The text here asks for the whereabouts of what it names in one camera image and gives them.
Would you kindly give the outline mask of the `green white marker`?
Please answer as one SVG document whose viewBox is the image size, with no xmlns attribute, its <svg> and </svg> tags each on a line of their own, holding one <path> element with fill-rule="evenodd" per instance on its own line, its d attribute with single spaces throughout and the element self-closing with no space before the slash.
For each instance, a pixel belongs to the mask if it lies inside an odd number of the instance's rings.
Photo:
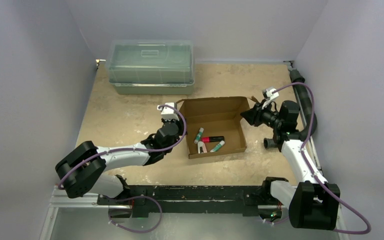
<svg viewBox="0 0 384 240">
<path fill-rule="evenodd" d="M 218 151 L 219 149 L 221 149 L 224 145 L 225 145 L 225 141 L 224 141 L 224 140 L 221 140 L 217 145 L 215 145 L 215 146 L 210 150 L 210 152 L 211 152 L 211 153 L 217 152 L 217 151 Z"/>
<path fill-rule="evenodd" d="M 194 139 L 194 143 L 195 143 L 195 144 L 198 144 L 198 142 L 201 141 L 203 132 L 204 132 L 204 128 L 203 128 L 203 127 L 200 127 L 199 130 L 198 130 L 198 132 L 197 132 L 197 135 L 195 136 L 195 139 Z"/>
</svg>

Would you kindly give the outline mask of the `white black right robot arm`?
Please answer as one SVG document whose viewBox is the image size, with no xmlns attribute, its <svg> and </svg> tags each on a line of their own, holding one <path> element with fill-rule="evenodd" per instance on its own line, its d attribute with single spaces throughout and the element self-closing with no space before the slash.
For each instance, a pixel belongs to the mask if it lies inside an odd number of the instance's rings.
<svg viewBox="0 0 384 240">
<path fill-rule="evenodd" d="M 340 196 L 336 184 L 328 183 L 303 146 L 304 138 L 296 129 L 300 115 L 300 106 L 291 100 L 285 100 L 279 111 L 256 103 L 253 108 L 240 113 L 251 126 L 262 124 L 273 129 L 273 137 L 265 138 L 266 149 L 278 148 L 292 168 L 297 187 L 284 178 L 267 177 L 263 182 L 260 196 L 268 204 L 276 200 L 288 210 L 291 225 L 294 228 L 332 231 L 336 227 L 339 203 L 334 197 Z"/>
</svg>

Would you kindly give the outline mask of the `brown cardboard box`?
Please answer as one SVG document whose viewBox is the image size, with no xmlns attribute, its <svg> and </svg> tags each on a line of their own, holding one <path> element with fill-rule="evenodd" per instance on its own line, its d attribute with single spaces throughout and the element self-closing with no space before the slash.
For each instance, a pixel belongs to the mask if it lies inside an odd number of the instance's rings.
<svg viewBox="0 0 384 240">
<path fill-rule="evenodd" d="M 245 96 L 189 98 L 177 101 L 186 120 L 185 141 L 189 159 L 243 153 L 247 149 L 241 126 L 242 112 L 250 105 Z M 194 140 L 203 128 L 202 137 L 223 136 L 225 144 L 216 152 L 199 153 Z"/>
</svg>

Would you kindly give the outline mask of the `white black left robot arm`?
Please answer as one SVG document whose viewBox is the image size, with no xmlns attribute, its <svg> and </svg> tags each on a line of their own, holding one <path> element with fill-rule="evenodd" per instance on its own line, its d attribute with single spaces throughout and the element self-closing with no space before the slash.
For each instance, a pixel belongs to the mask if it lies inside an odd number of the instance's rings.
<svg viewBox="0 0 384 240">
<path fill-rule="evenodd" d="M 96 193 L 122 205 L 129 199 L 125 180 L 120 176 L 107 176 L 105 172 L 155 164 L 170 153 L 186 133 L 185 120 L 163 120 L 156 133 L 134 145 L 98 147 L 91 140 L 84 141 L 55 166 L 60 178 L 58 189 L 64 190 L 71 199 Z"/>
</svg>

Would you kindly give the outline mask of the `red black marker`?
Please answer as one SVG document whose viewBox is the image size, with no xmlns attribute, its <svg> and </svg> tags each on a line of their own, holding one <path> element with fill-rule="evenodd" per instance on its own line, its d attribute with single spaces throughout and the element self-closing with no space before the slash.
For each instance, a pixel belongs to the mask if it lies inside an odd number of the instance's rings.
<svg viewBox="0 0 384 240">
<path fill-rule="evenodd" d="M 221 142 L 224 140 L 225 140 L 224 136 L 208 136 L 208 137 L 201 138 L 201 141 L 203 143 Z"/>
</svg>

